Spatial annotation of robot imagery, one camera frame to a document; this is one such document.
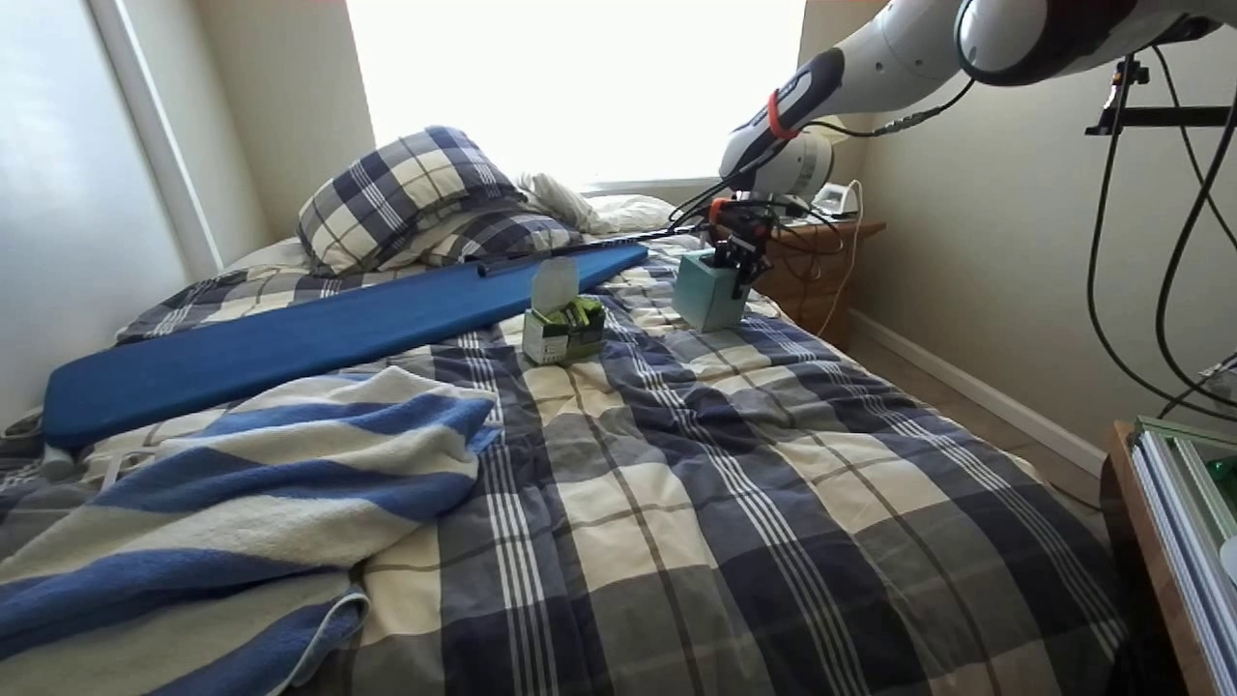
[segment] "wrinkled blanket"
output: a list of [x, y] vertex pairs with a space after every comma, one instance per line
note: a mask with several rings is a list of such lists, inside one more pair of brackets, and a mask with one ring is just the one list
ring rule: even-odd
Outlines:
[[381, 367], [275, 386], [165, 439], [0, 566], [0, 684], [277, 693], [310, 676], [360, 634], [351, 567], [470, 491], [487, 415]]
[[[1105, 542], [1024, 460], [772, 300], [750, 296], [733, 334], [689, 327], [681, 250], [657, 239], [598, 290], [595, 358], [531, 367], [516, 317], [381, 358], [483, 394], [487, 447], [452, 515], [360, 559], [360, 638], [305, 689], [1105, 693], [1123, 642]], [[154, 323], [266, 305], [226, 294]], [[89, 481], [208, 421], [108, 438]], [[132, 642], [89, 669], [144, 661]]]

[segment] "plaid comforter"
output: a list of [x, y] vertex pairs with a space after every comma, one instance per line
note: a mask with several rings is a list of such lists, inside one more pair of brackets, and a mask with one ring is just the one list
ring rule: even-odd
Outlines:
[[168, 439], [0, 559], [2, 693], [282, 693], [360, 634], [351, 567], [470, 491], [487, 408], [339, 370]]
[[[493, 402], [476, 491], [366, 555], [337, 693], [1100, 693], [1105, 546], [1029, 464], [762, 296], [672, 314], [672, 246], [617, 273], [607, 348], [531, 367], [516, 322], [391, 355]], [[235, 317], [179, 309], [187, 323]], [[104, 439], [139, 464], [211, 415]]]

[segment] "window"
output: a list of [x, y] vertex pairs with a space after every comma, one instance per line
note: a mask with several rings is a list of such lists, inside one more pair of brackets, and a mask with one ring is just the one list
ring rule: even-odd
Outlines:
[[792, 77], [802, 0], [349, 0], [373, 139], [462, 129], [502, 169], [710, 176]]

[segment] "green object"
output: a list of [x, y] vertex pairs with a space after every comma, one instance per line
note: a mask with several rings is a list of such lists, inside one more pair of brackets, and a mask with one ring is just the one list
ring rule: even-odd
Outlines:
[[744, 305], [744, 286], [732, 265], [710, 265], [710, 254], [684, 254], [681, 273], [672, 277], [672, 309], [705, 327], [723, 334], [737, 327]]
[[607, 309], [581, 294], [567, 305], [524, 314], [524, 355], [534, 365], [576, 365], [604, 352]]
[[1237, 460], [1212, 457], [1212, 460], [1207, 460], [1207, 470], [1208, 470], [1212, 486], [1220, 486], [1226, 504], [1237, 509]]

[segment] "cable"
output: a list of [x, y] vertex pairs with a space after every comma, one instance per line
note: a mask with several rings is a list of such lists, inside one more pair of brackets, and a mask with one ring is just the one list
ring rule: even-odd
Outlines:
[[1161, 419], [1166, 419], [1176, 406], [1181, 406], [1189, 394], [1207, 390], [1208, 380], [1220, 380], [1226, 370], [1237, 367], [1237, 352], [1228, 352], [1220, 365], [1207, 367], [1197, 381], [1189, 381], [1181, 394], [1166, 399]]
[[723, 183], [710, 183], [705, 185], [694, 196], [681, 202], [672, 214], [670, 214], [670, 225], [663, 225], [663, 237], [672, 237], [684, 220], [699, 218], [707, 210], [707, 202], [716, 193], [723, 193], [726, 185]]
[[936, 103], [936, 107], [925, 107], [925, 113], [897, 117], [897, 118], [889, 118], [889, 125], [882, 125], [882, 129], [873, 129], [873, 130], [837, 129], [837, 125], [832, 125], [832, 118], [824, 118], [824, 117], [815, 117], [815, 118], [806, 118], [806, 125], [826, 129], [826, 130], [837, 130], [837, 135], [845, 135], [845, 139], [882, 139], [882, 135], [909, 130], [909, 129], [925, 125], [925, 118], [943, 117], [943, 113], [956, 107], [969, 87], [974, 87], [974, 77], [969, 77], [949, 99], [943, 99], [943, 103]]
[[[1119, 145], [1119, 118], [1123, 118], [1123, 103], [1130, 103], [1130, 72], [1132, 72], [1132, 55], [1123, 55], [1123, 72], [1116, 80], [1116, 98], [1113, 98], [1113, 135], [1110, 135], [1110, 156], [1105, 156], [1105, 169], [1100, 169], [1100, 189], [1098, 189], [1098, 202], [1094, 202], [1094, 225], [1089, 225], [1089, 250], [1087, 250], [1087, 317], [1089, 317], [1089, 327], [1098, 335], [1098, 345], [1105, 348], [1105, 355], [1116, 365], [1116, 370], [1123, 370], [1123, 380], [1132, 380], [1137, 386], [1176, 402], [1177, 394], [1166, 394], [1161, 390], [1154, 381], [1148, 381], [1143, 374], [1137, 374], [1119, 352], [1113, 348], [1100, 317], [1098, 317], [1098, 294], [1094, 294], [1094, 282], [1098, 282], [1098, 246], [1100, 246], [1100, 237], [1105, 237], [1105, 214], [1110, 214], [1110, 189], [1113, 189], [1113, 169], [1116, 169], [1116, 145]], [[1177, 402], [1181, 408], [1195, 408], [1195, 415], [1207, 415], [1207, 419], [1220, 419], [1220, 421], [1234, 421], [1228, 415], [1220, 408], [1207, 408], [1207, 406], [1195, 406], [1195, 402]]]
[[[1176, 77], [1171, 77], [1171, 65], [1166, 65], [1166, 56], [1162, 56], [1162, 50], [1161, 50], [1161, 45], [1152, 45], [1152, 50], [1154, 50], [1154, 56], [1161, 56], [1161, 72], [1162, 72], [1171, 107], [1181, 107], [1181, 98], [1176, 91]], [[1203, 185], [1203, 167], [1197, 167], [1197, 156], [1195, 156], [1195, 139], [1189, 139], [1189, 130], [1185, 130], [1181, 125], [1177, 125], [1176, 130], [1181, 135], [1189, 169], [1195, 169], [1195, 176], [1197, 176], [1197, 185]], [[1207, 210], [1208, 210], [1208, 218], [1220, 225], [1220, 230], [1228, 237], [1228, 245], [1237, 246], [1237, 237], [1234, 237], [1226, 214], [1212, 205], [1212, 196], [1207, 196]]]
[[1181, 370], [1181, 365], [1176, 358], [1171, 345], [1166, 345], [1166, 296], [1171, 296], [1171, 286], [1176, 286], [1176, 272], [1181, 261], [1181, 250], [1197, 228], [1197, 214], [1203, 205], [1208, 202], [1208, 189], [1212, 189], [1212, 176], [1220, 174], [1226, 167], [1226, 156], [1228, 156], [1228, 143], [1234, 143], [1234, 130], [1237, 130], [1237, 91], [1234, 91], [1234, 103], [1228, 103], [1228, 118], [1226, 118], [1226, 130], [1220, 130], [1220, 143], [1212, 145], [1208, 156], [1208, 167], [1207, 167], [1207, 176], [1195, 193], [1195, 205], [1181, 220], [1181, 230], [1176, 237], [1176, 246], [1171, 246], [1171, 260], [1162, 265], [1162, 282], [1161, 282], [1161, 296], [1154, 296], [1154, 345], [1161, 345], [1161, 355], [1162, 365], [1171, 367], [1176, 380], [1181, 380], [1185, 386], [1203, 390], [1203, 381], [1195, 381], [1195, 374]]

